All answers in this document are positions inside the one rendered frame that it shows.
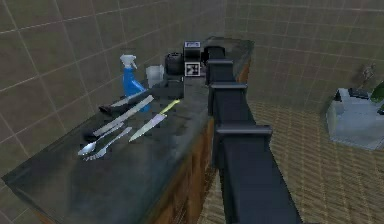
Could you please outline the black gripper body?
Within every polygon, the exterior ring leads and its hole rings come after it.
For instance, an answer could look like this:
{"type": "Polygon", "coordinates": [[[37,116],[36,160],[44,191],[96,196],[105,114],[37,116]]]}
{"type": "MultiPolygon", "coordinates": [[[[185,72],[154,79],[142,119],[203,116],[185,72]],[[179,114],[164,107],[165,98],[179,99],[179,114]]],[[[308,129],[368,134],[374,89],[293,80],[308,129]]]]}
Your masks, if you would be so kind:
{"type": "Polygon", "coordinates": [[[180,99],[184,97],[184,57],[173,52],[165,56],[163,81],[150,88],[158,98],[180,99]]]}

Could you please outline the silver fork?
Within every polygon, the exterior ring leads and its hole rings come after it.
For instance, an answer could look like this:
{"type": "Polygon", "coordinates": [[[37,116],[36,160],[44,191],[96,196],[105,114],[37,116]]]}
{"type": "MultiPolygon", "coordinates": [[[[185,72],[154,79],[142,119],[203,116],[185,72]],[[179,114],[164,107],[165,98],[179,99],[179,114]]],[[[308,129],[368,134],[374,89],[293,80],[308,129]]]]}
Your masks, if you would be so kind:
{"type": "Polygon", "coordinates": [[[107,153],[108,148],[114,142],[116,142],[117,140],[119,140],[120,138],[122,138],[123,136],[128,134],[131,130],[132,130],[132,127],[127,127],[119,135],[117,135],[114,139],[112,139],[110,142],[108,142],[103,148],[101,148],[96,154],[88,156],[88,157],[84,158],[83,160],[84,161],[91,161],[91,160],[96,160],[96,159],[103,157],[107,153]]]}

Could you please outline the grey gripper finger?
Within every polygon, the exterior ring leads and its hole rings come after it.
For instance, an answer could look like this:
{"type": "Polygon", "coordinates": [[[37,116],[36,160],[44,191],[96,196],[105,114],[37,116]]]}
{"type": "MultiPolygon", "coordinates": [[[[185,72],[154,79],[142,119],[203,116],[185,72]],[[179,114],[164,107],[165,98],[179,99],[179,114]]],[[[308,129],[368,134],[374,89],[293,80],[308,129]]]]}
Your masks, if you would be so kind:
{"type": "Polygon", "coordinates": [[[132,108],[128,109],[123,114],[106,115],[101,112],[101,115],[97,116],[94,119],[95,127],[84,132],[83,139],[88,143],[95,141],[102,134],[109,131],[118,123],[123,123],[125,120],[127,120],[129,117],[131,117],[132,115],[134,115],[135,113],[143,109],[146,105],[148,105],[153,100],[154,100],[154,97],[150,95],[146,97],[144,100],[140,101],[135,106],[133,106],[132,108]]]}
{"type": "Polygon", "coordinates": [[[102,105],[99,111],[106,115],[123,114],[146,97],[153,94],[152,90],[144,90],[131,96],[120,99],[111,105],[102,105]]]}

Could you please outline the small black box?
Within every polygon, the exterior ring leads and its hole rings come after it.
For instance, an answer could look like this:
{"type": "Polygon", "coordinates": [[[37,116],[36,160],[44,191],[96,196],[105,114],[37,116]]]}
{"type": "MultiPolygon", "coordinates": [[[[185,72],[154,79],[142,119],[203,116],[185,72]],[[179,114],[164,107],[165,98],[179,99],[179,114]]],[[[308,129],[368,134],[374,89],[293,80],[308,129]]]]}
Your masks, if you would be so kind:
{"type": "Polygon", "coordinates": [[[360,99],[368,99],[368,92],[363,89],[349,88],[348,93],[350,97],[360,98],[360,99]]]}

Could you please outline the silver spoon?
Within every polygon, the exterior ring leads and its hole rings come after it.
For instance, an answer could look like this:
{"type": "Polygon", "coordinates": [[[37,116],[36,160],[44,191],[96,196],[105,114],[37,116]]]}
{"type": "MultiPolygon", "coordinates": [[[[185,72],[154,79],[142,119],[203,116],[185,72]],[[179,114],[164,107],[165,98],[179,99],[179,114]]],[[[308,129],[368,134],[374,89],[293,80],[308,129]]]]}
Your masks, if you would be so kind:
{"type": "Polygon", "coordinates": [[[111,128],[109,131],[107,131],[106,133],[104,133],[100,137],[98,137],[95,141],[93,141],[91,143],[88,143],[86,146],[84,146],[81,150],[78,151],[78,155],[79,156],[84,156],[84,155],[92,152],[96,148],[96,144],[97,144],[97,142],[99,140],[103,139],[107,135],[109,135],[109,134],[113,133],[114,131],[118,130],[122,126],[123,126],[122,123],[118,123],[113,128],[111,128]]]}

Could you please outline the clear glass cup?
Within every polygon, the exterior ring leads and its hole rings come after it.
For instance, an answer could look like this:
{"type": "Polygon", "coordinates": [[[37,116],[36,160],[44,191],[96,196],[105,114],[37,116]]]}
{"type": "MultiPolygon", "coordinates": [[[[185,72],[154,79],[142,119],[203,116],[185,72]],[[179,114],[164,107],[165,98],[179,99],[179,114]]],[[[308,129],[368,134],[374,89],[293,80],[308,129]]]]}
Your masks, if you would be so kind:
{"type": "Polygon", "coordinates": [[[164,67],[162,65],[154,65],[146,68],[146,77],[148,87],[152,88],[154,85],[163,81],[164,67]]]}

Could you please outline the green house plant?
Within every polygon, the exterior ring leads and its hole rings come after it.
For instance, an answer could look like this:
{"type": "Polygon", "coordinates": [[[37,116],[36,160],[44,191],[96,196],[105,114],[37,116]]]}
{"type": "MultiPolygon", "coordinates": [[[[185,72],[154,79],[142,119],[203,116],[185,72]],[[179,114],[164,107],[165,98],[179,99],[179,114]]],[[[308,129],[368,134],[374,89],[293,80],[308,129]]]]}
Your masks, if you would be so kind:
{"type": "Polygon", "coordinates": [[[380,103],[384,100],[384,81],[379,83],[374,89],[370,96],[370,100],[373,103],[380,103]]]}

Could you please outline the dark topped wooden counter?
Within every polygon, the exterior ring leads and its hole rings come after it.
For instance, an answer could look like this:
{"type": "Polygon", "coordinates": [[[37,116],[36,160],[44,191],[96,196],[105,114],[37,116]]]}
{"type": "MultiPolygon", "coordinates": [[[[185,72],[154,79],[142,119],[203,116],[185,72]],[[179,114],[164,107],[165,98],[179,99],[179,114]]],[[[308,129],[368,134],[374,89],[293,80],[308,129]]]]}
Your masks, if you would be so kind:
{"type": "Polygon", "coordinates": [[[178,214],[188,200],[202,203],[212,177],[208,88],[190,78],[184,94],[159,125],[132,142],[123,136],[102,158],[77,154],[97,114],[3,180],[53,224],[145,224],[161,206],[178,214]]]}

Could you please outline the yellow handled kitchen knife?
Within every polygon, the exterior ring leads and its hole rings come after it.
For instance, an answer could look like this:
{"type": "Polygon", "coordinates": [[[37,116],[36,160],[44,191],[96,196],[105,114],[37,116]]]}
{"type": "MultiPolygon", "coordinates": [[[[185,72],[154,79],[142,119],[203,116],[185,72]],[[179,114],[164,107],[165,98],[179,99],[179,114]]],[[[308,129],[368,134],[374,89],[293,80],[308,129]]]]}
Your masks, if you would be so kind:
{"type": "Polygon", "coordinates": [[[137,130],[129,139],[130,142],[136,140],[137,138],[144,135],[146,132],[151,130],[153,127],[158,125],[167,117],[167,112],[172,109],[176,104],[180,102],[179,99],[173,100],[169,103],[162,111],[160,111],[156,116],[154,116],[151,120],[149,120],[146,124],[144,124],[139,130],[137,130]]]}

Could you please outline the blue spray bottle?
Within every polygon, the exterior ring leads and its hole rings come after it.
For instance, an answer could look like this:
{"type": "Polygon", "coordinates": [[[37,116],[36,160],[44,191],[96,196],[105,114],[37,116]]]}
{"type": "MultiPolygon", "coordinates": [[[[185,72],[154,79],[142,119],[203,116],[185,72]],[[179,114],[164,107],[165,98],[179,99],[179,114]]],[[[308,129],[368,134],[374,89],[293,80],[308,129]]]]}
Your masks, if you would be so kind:
{"type": "Polygon", "coordinates": [[[120,60],[124,66],[123,68],[123,89],[126,97],[131,97],[134,94],[145,91],[145,88],[139,83],[136,78],[134,71],[137,69],[135,63],[135,55],[123,54],[120,56],[120,60]]]}

